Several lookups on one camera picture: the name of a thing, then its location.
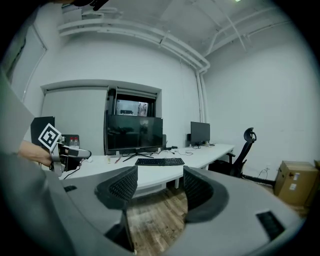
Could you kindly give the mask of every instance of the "white desk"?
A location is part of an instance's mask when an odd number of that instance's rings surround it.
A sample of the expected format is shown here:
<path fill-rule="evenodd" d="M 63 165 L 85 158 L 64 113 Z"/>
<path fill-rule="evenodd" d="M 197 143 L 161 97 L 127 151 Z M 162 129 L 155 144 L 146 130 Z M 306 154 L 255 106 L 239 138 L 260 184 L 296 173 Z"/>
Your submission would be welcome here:
<path fill-rule="evenodd" d="M 215 146 L 202 146 L 200 149 L 185 147 L 179 148 L 180 154 L 185 154 L 186 150 L 190 150 L 193 155 L 180 155 L 169 151 L 162 151 L 159 155 L 152 155 L 154 158 L 181 158 L 186 166 L 203 168 L 229 153 L 233 150 L 234 145 L 228 144 L 215 144 Z M 118 157 L 107 155 L 93 155 L 92 162 L 84 161 L 81 168 L 74 174 L 70 175 L 67 179 L 74 179 L 86 177 L 95 174 L 101 174 L 113 171 L 122 167 L 134 166 L 138 158 L 134 157 L 128 161 L 123 162 L 128 157 L 121 157 L 118 163 L 115 163 Z M 63 179 L 72 171 L 64 172 L 60 179 Z M 175 187 L 179 186 L 179 178 L 183 176 L 183 165 L 180 166 L 138 166 L 138 182 L 135 196 L 143 196 L 150 193 L 160 191 L 166 187 L 166 183 L 175 180 Z"/>

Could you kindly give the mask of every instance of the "cardboard box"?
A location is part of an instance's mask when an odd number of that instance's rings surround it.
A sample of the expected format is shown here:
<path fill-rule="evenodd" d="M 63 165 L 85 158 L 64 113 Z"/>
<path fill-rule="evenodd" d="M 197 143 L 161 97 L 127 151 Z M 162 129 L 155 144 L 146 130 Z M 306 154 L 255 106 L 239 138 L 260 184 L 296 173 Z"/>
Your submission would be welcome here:
<path fill-rule="evenodd" d="M 305 206 L 308 206 L 308 207 L 312 205 L 312 203 L 316 197 L 316 194 L 317 194 L 318 190 L 320 189 L 320 161 L 314 160 L 314 164 L 315 164 L 315 167 L 319 171 L 318 171 L 318 176 L 316 177 L 315 182 L 313 184 L 313 187 L 310 191 L 310 194 L 304 204 Z"/>
<path fill-rule="evenodd" d="M 275 180 L 274 194 L 287 204 L 303 206 L 318 172 L 308 162 L 282 161 Z"/>

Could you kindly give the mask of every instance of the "white wall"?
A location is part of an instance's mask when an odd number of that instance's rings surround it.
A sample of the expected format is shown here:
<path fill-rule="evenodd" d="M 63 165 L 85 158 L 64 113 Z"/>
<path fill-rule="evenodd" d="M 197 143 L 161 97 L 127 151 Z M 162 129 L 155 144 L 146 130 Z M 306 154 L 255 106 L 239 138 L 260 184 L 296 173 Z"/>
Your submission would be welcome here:
<path fill-rule="evenodd" d="M 44 78 L 52 73 L 52 65 L 57 53 L 66 42 L 66 38 L 60 38 L 57 26 L 63 23 L 61 4 L 47 3 L 37 13 L 34 26 L 45 44 L 47 51 L 39 62 L 30 79 L 25 92 L 23 104 L 35 116 L 40 117 L 44 93 L 40 89 Z"/>
<path fill-rule="evenodd" d="M 168 143 L 178 147 L 185 146 L 190 121 L 200 120 L 195 72 L 143 40 L 81 34 L 71 38 L 52 60 L 34 75 L 36 97 L 42 94 L 42 85 L 72 80 L 124 81 L 161 89 L 163 133 L 167 134 Z M 34 95 L 30 91 L 29 99 Z M 41 111 L 39 103 L 33 106 L 35 112 Z"/>
<path fill-rule="evenodd" d="M 62 134 L 79 135 L 80 148 L 104 155 L 107 88 L 53 90 L 45 95 L 41 116 L 55 117 Z"/>
<path fill-rule="evenodd" d="M 257 141 L 244 174 L 257 177 L 269 166 L 274 180 L 282 160 L 320 158 L 319 70 L 307 45 L 291 24 L 251 36 L 244 53 L 239 41 L 213 52 L 204 76 L 211 141 L 235 145 L 254 127 Z"/>

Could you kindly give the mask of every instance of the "desk leg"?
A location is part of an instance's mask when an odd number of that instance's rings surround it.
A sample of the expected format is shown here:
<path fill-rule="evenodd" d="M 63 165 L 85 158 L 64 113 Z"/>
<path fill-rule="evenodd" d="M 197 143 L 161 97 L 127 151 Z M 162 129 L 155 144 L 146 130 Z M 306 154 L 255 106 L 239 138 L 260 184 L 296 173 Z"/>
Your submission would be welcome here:
<path fill-rule="evenodd" d="M 179 188 L 179 179 L 178 178 L 174 181 L 174 188 L 176 190 Z"/>

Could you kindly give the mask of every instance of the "window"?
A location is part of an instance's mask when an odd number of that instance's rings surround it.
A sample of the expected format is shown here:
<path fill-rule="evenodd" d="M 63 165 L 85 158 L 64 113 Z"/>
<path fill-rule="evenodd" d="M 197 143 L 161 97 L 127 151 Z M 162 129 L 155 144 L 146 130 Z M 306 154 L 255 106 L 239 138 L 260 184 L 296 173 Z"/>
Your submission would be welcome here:
<path fill-rule="evenodd" d="M 115 114 L 125 116 L 146 117 L 149 104 L 147 102 L 118 99 Z"/>
<path fill-rule="evenodd" d="M 155 117 L 156 100 L 153 98 L 118 94 L 115 115 Z"/>

